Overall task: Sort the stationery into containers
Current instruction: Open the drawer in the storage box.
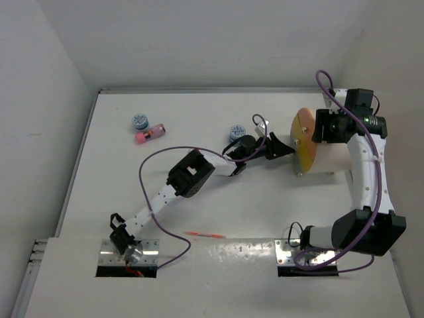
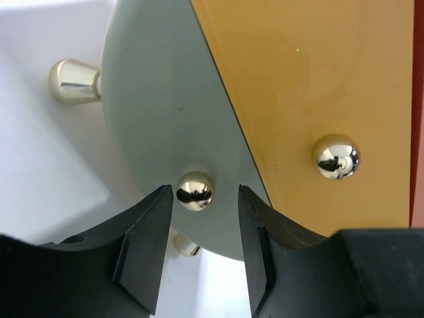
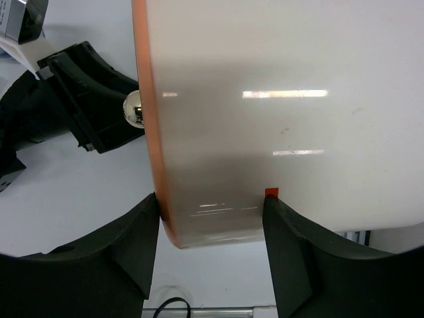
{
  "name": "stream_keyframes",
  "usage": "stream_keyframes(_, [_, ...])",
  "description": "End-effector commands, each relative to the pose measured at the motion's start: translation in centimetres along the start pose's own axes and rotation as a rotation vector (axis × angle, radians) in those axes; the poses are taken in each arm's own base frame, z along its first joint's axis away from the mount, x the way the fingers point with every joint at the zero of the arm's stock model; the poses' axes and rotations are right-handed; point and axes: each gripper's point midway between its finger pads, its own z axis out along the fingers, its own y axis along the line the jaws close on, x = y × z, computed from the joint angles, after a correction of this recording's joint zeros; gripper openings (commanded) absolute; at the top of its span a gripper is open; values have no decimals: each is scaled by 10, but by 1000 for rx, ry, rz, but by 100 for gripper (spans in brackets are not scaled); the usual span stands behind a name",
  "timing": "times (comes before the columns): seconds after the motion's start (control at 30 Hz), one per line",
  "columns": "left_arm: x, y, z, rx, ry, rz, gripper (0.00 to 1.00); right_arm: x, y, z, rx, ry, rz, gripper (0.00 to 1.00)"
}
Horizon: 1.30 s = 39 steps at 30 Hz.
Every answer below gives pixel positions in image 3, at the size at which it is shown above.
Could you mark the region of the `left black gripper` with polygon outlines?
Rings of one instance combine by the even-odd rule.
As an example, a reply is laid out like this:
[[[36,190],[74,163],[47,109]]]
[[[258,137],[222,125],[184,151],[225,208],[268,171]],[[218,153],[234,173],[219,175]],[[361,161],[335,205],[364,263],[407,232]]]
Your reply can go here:
[[[37,64],[40,82],[26,71],[1,97],[1,191],[27,168],[19,150],[69,130],[80,147],[100,154],[144,135],[123,112],[138,82],[110,66],[88,41]]]

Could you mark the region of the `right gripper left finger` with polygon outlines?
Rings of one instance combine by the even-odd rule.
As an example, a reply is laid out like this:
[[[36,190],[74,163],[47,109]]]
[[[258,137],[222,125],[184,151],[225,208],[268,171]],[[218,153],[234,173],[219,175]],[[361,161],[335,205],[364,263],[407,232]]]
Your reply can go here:
[[[154,194],[47,254],[1,255],[2,317],[141,317],[160,216]]]

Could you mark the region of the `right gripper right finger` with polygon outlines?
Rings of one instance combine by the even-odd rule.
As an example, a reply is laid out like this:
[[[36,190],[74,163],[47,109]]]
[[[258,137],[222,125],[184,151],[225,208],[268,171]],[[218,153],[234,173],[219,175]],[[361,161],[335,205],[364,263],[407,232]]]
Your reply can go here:
[[[273,195],[263,229],[278,317],[423,316],[423,247],[392,254],[352,242]]]

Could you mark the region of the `round drawer organizer box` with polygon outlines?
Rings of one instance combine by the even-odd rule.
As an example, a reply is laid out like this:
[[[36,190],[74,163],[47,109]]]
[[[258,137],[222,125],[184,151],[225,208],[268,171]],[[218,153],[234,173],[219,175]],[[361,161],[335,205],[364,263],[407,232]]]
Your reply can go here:
[[[423,221],[422,1],[133,1],[178,248],[254,240],[275,193],[332,231]]]

